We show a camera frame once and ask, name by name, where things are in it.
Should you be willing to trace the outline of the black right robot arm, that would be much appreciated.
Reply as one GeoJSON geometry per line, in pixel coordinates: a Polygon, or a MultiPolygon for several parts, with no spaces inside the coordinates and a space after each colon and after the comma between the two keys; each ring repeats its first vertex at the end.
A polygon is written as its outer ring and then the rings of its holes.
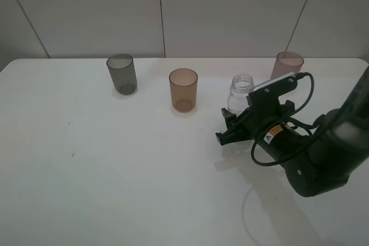
{"type": "Polygon", "coordinates": [[[350,174],[368,159],[368,72],[365,71],[343,105],[313,124],[294,118],[292,101],[279,97],[296,89],[310,73],[288,73],[250,90],[248,107],[235,115],[222,110],[227,130],[217,133],[221,145],[252,141],[284,168],[292,188],[311,197],[344,186],[350,174]]]}

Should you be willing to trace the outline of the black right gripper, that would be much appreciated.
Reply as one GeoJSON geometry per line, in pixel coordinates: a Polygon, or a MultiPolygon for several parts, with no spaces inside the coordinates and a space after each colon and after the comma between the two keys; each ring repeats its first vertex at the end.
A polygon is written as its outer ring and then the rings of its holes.
{"type": "Polygon", "coordinates": [[[289,122],[293,124],[292,130],[302,128],[310,135],[311,126],[292,117],[305,108],[310,99],[311,96],[308,96],[299,108],[295,108],[295,103],[287,100],[274,108],[247,107],[239,115],[222,108],[221,113],[227,130],[223,133],[215,133],[217,141],[221,146],[249,140],[258,142],[257,138],[263,139],[276,126],[283,130],[290,128],[289,122]]]}

